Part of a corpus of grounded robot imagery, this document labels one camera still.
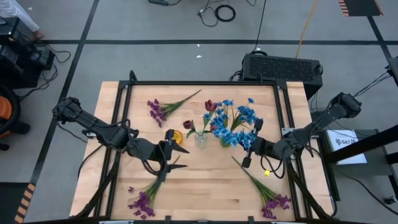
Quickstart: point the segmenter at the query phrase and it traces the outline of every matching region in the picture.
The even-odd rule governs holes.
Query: orange stripe
[[[29,189],[31,189],[31,190],[35,190],[35,186],[34,186],[33,184],[29,184],[27,187],[28,187]]]
[[[18,208],[18,212],[21,213],[21,214],[23,214],[23,215],[26,215],[26,210],[23,209],[22,207],[19,207],[19,208]]]
[[[18,222],[18,223],[22,223],[24,221],[24,219],[21,218],[20,216],[16,215],[15,216],[15,221]]]
[[[29,202],[26,199],[22,199],[21,204],[25,205],[26,207],[29,206]]]
[[[32,194],[31,193],[29,193],[28,191],[26,191],[25,190],[25,193],[24,193],[24,195],[27,197],[27,198],[29,198],[29,199],[31,199],[32,198]]]

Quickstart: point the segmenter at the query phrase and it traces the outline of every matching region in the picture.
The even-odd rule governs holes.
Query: orange object
[[[9,119],[11,117],[11,114],[12,106],[10,101],[5,97],[0,96],[0,118]],[[4,134],[0,134],[0,138],[3,138],[9,133],[10,131],[6,131]]]
[[[173,139],[175,140],[175,142],[177,144],[181,144],[182,139],[183,139],[183,135],[182,135],[181,131],[174,130]]]

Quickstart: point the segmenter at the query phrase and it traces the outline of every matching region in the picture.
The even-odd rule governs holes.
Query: wire bundle
[[[371,89],[372,87],[374,87],[375,85],[379,84],[380,82],[388,79],[391,77],[390,74],[388,74],[388,72],[383,73],[382,75],[380,75],[379,77],[377,77],[375,80],[373,80],[373,82],[371,82],[369,85],[367,85],[366,87],[364,87],[362,90],[359,90],[357,93],[355,93],[353,95],[353,97],[357,97],[360,96],[364,93],[366,93],[369,89]]]

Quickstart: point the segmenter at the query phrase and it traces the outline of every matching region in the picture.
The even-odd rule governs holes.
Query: glass vase
[[[198,131],[195,134],[195,145],[201,149],[205,148],[207,146],[207,133]]]
[[[221,144],[221,146],[223,146],[224,148],[228,148],[228,147],[231,146],[231,144],[230,144],[230,143],[227,143],[227,142],[224,140],[224,138],[221,138],[221,139],[220,139],[220,144]]]

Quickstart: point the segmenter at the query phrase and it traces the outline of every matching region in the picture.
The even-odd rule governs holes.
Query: yellow cable
[[[315,11],[315,8],[317,7],[317,4],[318,4],[318,0],[315,0],[315,2],[313,3],[312,9],[311,9],[310,15],[308,16],[308,19],[307,19],[307,21],[305,22],[305,26],[304,26],[303,32],[301,33],[300,43],[298,44],[298,49],[297,49],[297,53],[296,53],[296,58],[299,56],[300,48],[301,48],[301,43],[303,42],[303,38],[304,38],[305,31],[307,30],[308,23],[309,23],[310,20],[311,20],[312,14],[313,14],[313,12]]]

